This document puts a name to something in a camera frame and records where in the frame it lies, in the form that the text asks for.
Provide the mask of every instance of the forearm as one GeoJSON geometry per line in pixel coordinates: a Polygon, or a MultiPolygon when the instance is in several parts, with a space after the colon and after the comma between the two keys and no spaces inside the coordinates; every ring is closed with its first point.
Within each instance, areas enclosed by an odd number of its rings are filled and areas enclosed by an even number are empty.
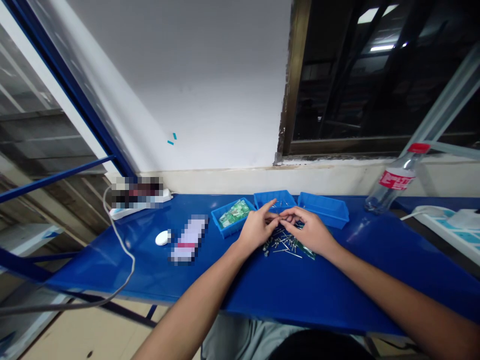
{"type": "Polygon", "coordinates": [[[340,246],[325,257],[433,359],[480,358],[480,330],[475,323],[340,246]]]}
{"type": "Polygon", "coordinates": [[[192,359],[209,332],[235,276],[250,253],[235,242],[158,323],[135,360],[192,359]]]}

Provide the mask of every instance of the plastic water bottle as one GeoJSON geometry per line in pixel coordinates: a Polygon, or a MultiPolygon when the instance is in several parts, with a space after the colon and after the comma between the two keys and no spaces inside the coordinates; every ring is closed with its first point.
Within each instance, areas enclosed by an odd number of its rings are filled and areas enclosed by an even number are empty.
{"type": "Polygon", "coordinates": [[[400,196],[415,179],[415,167],[430,145],[416,142],[408,152],[392,162],[365,200],[365,209],[374,214],[386,212],[392,202],[400,196]]]}

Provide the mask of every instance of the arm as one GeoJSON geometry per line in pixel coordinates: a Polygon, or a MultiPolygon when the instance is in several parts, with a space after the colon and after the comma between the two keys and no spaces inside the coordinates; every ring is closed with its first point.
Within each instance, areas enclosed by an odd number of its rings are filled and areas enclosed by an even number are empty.
{"type": "Polygon", "coordinates": [[[294,207],[281,224],[364,291],[433,359],[480,359],[480,327],[340,246],[315,214],[294,207]],[[292,224],[301,220],[303,229],[292,224]]]}
{"type": "Polygon", "coordinates": [[[243,263],[279,224],[278,215],[268,212],[275,202],[250,211],[238,240],[165,314],[136,352],[135,360],[193,358],[243,263]]]}

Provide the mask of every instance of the finger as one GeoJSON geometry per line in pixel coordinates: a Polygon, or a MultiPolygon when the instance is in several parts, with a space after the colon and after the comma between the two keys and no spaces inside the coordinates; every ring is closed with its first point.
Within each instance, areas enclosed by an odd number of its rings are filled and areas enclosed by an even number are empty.
{"type": "Polygon", "coordinates": [[[258,209],[258,212],[265,215],[266,213],[269,212],[272,205],[275,204],[276,202],[277,202],[277,199],[273,199],[272,201],[267,202],[260,209],[258,209]]]}
{"type": "Polygon", "coordinates": [[[289,221],[289,223],[292,225],[295,225],[297,221],[300,221],[300,218],[298,216],[293,216],[291,221],[289,221]]]}
{"type": "Polygon", "coordinates": [[[270,219],[270,220],[273,220],[275,218],[278,218],[280,215],[274,213],[274,212],[267,212],[265,214],[265,219],[270,219]]]}
{"type": "Polygon", "coordinates": [[[285,227],[285,229],[296,238],[298,238],[298,236],[301,234],[302,230],[300,230],[299,228],[296,228],[288,221],[280,220],[280,224],[282,224],[285,227]]]}
{"type": "Polygon", "coordinates": [[[298,216],[304,223],[306,222],[312,213],[298,206],[284,210],[280,213],[280,216],[287,217],[289,215],[298,216]]]}
{"type": "Polygon", "coordinates": [[[270,235],[274,232],[275,228],[279,225],[280,218],[274,218],[267,226],[266,229],[270,235]]]}

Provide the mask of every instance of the blue tabletop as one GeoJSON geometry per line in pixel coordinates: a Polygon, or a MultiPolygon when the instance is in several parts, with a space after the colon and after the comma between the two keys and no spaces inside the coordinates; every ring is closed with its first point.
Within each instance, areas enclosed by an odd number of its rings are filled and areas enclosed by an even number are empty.
{"type": "MultiPolygon", "coordinates": [[[[198,256],[190,266],[168,262],[169,245],[155,245],[161,231],[178,231],[194,214],[252,195],[176,195],[160,209],[118,220],[136,256],[136,270],[122,295],[151,303],[175,302],[234,242],[222,239],[212,219],[198,256]]],[[[332,228],[337,241],[360,258],[480,324],[480,282],[463,271],[395,215],[365,212],[363,196],[339,196],[350,222],[332,228]]],[[[107,229],[57,272],[48,283],[63,289],[112,293],[130,272],[131,260],[107,229]]],[[[312,260],[288,253],[253,253],[222,305],[231,313],[351,334],[403,332],[347,277],[320,256],[312,260]]]]}

